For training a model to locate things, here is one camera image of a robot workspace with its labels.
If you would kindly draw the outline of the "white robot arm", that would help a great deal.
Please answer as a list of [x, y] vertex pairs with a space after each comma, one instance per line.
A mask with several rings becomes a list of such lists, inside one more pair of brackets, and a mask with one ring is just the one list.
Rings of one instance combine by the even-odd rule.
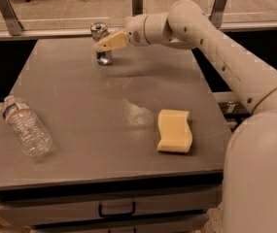
[[225, 152], [223, 233], [277, 233], [277, 70], [217, 29], [191, 0], [132, 17], [95, 47], [150, 44], [200, 49], [250, 113]]

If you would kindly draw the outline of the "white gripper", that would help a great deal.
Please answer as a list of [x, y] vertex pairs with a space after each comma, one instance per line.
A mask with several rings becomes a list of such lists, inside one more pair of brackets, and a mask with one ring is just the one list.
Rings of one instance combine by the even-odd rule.
[[135, 47], [146, 47], [150, 43], [145, 36], [146, 15], [130, 17], [125, 25], [125, 31], [116, 31], [94, 44], [96, 51], [110, 51], [126, 48], [129, 42]]

